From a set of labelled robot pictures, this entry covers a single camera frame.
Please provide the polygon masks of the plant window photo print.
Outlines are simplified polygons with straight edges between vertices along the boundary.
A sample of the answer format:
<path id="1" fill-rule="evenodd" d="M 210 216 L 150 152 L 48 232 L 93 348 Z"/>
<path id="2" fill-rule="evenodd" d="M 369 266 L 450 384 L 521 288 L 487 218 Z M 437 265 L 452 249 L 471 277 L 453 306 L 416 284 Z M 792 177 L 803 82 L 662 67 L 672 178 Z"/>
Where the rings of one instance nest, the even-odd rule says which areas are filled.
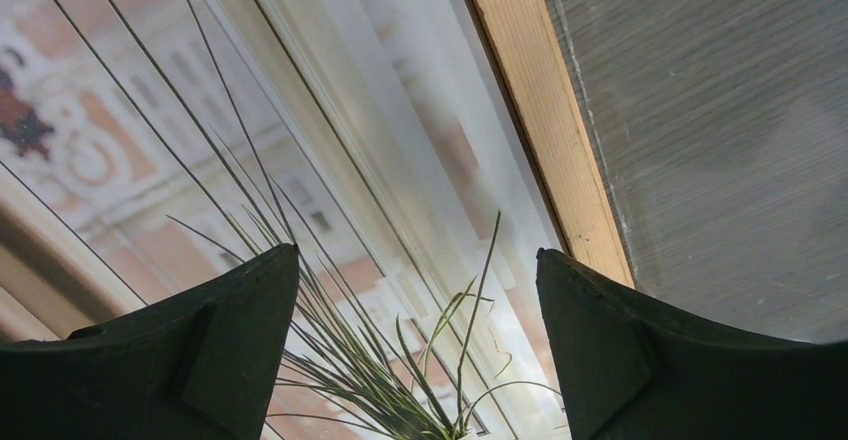
<path id="1" fill-rule="evenodd" d="M 466 0 L 1 0 L 1 256 L 60 337 L 279 241 L 429 414 L 566 439 L 535 288 L 558 239 Z"/>

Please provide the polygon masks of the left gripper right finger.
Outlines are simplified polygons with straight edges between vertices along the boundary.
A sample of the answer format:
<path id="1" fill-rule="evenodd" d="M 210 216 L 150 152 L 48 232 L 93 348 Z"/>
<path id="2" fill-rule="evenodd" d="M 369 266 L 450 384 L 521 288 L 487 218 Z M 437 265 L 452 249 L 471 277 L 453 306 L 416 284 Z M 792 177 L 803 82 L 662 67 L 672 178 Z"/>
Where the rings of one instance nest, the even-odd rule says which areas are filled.
<path id="1" fill-rule="evenodd" d="M 847 345 L 717 323 L 554 249 L 536 286 L 575 439 L 843 439 Z"/>

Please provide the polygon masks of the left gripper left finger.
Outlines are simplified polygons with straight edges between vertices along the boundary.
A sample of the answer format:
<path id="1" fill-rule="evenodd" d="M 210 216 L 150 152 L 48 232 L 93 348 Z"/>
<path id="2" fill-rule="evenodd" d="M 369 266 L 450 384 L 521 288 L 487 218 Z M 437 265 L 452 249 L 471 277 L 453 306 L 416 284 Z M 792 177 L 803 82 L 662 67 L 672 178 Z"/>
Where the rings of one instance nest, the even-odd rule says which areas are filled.
<path id="1" fill-rule="evenodd" d="M 5 439 L 257 439 L 299 286 L 281 244 L 58 341 L 1 348 Z"/>

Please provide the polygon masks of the orange wooden picture frame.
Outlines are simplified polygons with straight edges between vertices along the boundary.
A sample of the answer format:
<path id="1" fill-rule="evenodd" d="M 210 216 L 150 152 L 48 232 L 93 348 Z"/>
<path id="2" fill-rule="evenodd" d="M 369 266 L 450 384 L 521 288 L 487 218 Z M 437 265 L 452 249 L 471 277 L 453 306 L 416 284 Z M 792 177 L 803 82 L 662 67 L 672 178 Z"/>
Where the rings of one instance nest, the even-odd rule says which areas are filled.
<path id="1" fill-rule="evenodd" d="M 471 0 L 572 255 L 634 284 L 545 0 Z"/>

